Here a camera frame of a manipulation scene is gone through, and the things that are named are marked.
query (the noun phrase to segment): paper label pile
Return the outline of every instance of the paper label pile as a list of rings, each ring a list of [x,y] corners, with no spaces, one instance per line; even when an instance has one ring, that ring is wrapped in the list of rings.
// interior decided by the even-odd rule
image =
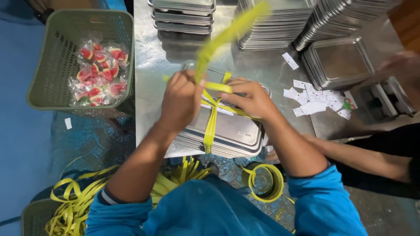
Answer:
[[[303,89],[302,93],[299,93],[293,87]],[[296,100],[301,105],[299,108],[293,109],[293,113],[296,117],[326,111],[327,107],[329,107],[341,117],[349,120],[351,111],[343,108],[345,99],[349,101],[353,109],[357,108],[349,91],[344,92],[345,97],[343,97],[338,91],[317,91],[313,88],[311,83],[295,79],[293,80],[293,87],[284,89],[283,96]]]

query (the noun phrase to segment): stack of metal trays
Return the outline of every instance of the stack of metal trays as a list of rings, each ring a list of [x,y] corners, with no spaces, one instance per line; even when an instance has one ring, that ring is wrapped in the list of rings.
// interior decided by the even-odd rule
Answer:
[[[215,0],[148,0],[155,28],[190,34],[210,34]]]
[[[262,0],[238,0],[234,15],[255,7]],[[255,20],[252,29],[239,35],[241,49],[269,50],[288,47],[302,32],[315,0],[270,0],[272,13]]]
[[[318,90],[348,89],[375,74],[361,37],[314,42],[302,60]]]
[[[297,51],[323,39],[350,36],[402,0],[319,0],[302,33],[294,42]]]
[[[194,61],[186,61],[181,70],[195,69]],[[208,68],[207,81],[221,83],[225,73]],[[271,90],[263,86],[271,97]],[[215,91],[208,90],[214,96]],[[204,150],[204,133],[211,114],[211,108],[203,107],[191,124],[174,140],[175,143],[195,149]],[[249,118],[225,110],[218,110],[215,138],[211,153],[226,158],[252,157],[260,153],[264,137],[263,125]]]

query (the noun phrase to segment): person's hand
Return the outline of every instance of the person's hand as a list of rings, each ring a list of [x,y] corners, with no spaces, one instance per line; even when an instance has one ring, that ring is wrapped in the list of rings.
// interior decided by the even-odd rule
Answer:
[[[218,96],[237,105],[249,116],[268,121],[278,117],[280,114],[276,105],[274,105],[267,92],[258,82],[248,81],[243,77],[236,77],[226,84],[232,87],[233,93],[219,92]],[[235,93],[242,93],[245,96],[241,97]]]
[[[200,84],[194,84],[194,75],[193,70],[178,71],[166,85],[162,115],[157,124],[167,132],[178,134],[200,111],[206,81],[202,79]]]

